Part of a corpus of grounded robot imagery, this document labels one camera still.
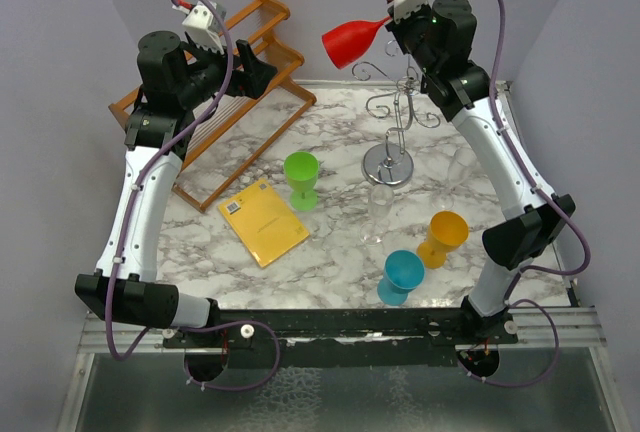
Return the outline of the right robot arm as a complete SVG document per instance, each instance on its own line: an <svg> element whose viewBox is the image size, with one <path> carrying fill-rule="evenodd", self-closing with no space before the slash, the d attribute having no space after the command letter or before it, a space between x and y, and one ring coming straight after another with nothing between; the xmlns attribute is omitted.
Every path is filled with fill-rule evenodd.
<svg viewBox="0 0 640 432"><path fill-rule="evenodd" d="M464 137L487 174L504 216L484 231L487 259L464 298L461 335L481 343L506 311L516 274L540 256L575 212L573 198L559 196L542 179L517 139L509 139L490 77L470 58L477 27L466 0L392 0L386 26L422 74L421 91Z"/></svg>

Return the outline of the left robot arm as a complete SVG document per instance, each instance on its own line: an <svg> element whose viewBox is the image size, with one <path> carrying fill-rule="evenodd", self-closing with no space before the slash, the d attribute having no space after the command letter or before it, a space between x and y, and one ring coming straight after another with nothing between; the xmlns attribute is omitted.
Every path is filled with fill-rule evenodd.
<svg viewBox="0 0 640 432"><path fill-rule="evenodd" d="M277 69L258 59L245 40L232 52L214 53L156 31L138 48L142 84L125 125L121 198L96 268L77 276L75 293L103 320L185 327L195 344L206 347L220 337L217 302L156 280L164 211L193 135L195 109L224 95L257 99Z"/></svg>

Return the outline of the red plastic wine glass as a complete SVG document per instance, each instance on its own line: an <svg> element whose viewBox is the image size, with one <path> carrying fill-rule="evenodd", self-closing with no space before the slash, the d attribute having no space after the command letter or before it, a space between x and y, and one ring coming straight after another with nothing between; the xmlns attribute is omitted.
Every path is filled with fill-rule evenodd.
<svg viewBox="0 0 640 432"><path fill-rule="evenodd" d="M358 60L371 47L379 29L389 21L389 16L378 21L354 20L323 34L321 42L332 64L343 69Z"/></svg>

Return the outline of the green plastic wine glass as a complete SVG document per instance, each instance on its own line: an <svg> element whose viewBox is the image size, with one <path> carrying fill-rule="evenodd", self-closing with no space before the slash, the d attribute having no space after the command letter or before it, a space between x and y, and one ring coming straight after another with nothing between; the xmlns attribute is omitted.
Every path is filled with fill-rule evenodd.
<svg viewBox="0 0 640 432"><path fill-rule="evenodd" d="M309 211L317 205L314 190L319 175L319 162L314 155L305 151L290 154L283 164L289 187L290 204L298 211Z"/></svg>

